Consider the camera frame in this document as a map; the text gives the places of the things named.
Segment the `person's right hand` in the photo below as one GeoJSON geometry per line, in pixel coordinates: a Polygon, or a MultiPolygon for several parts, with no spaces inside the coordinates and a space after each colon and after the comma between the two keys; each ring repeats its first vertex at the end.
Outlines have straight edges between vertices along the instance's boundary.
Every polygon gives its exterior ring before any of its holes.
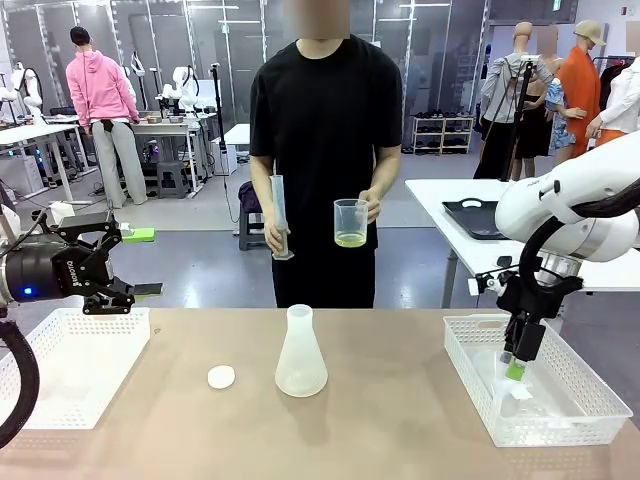
{"type": "Polygon", "coordinates": [[[289,233],[289,228],[278,225],[273,215],[264,214],[265,241],[275,256],[284,254],[285,238],[289,233]]]}

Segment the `person's left hand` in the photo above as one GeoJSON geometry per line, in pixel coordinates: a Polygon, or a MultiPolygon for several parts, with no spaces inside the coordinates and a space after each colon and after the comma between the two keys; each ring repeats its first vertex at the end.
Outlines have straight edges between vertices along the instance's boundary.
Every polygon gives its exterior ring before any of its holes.
{"type": "Polygon", "coordinates": [[[359,199],[367,205],[367,223],[372,224],[380,215],[383,193],[377,187],[371,187],[359,194],[359,199]]]}

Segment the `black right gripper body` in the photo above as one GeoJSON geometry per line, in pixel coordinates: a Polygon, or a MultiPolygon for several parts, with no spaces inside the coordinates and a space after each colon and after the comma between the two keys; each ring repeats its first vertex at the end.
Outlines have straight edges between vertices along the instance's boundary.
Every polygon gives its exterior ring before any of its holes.
{"type": "Polygon", "coordinates": [[[513,318],[534,323],[556,318],[564,298],[583,288],[583,279],[577,276],[558,278],[555,284],[544,285],[534,276],[522,277],[517,272],[501,273],[498,283],[502,288],[498,308],[513,318]]]}

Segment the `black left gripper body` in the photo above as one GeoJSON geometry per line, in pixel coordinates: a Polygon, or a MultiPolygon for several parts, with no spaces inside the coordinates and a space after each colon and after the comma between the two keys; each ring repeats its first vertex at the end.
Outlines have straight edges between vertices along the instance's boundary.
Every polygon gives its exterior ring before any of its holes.
{"type": "Polygon", "coordinates": [[[19,303],[90,296],[113,279],[108,253],[86,243],[24,242],[4,257],[4,286],[19,303]]]}

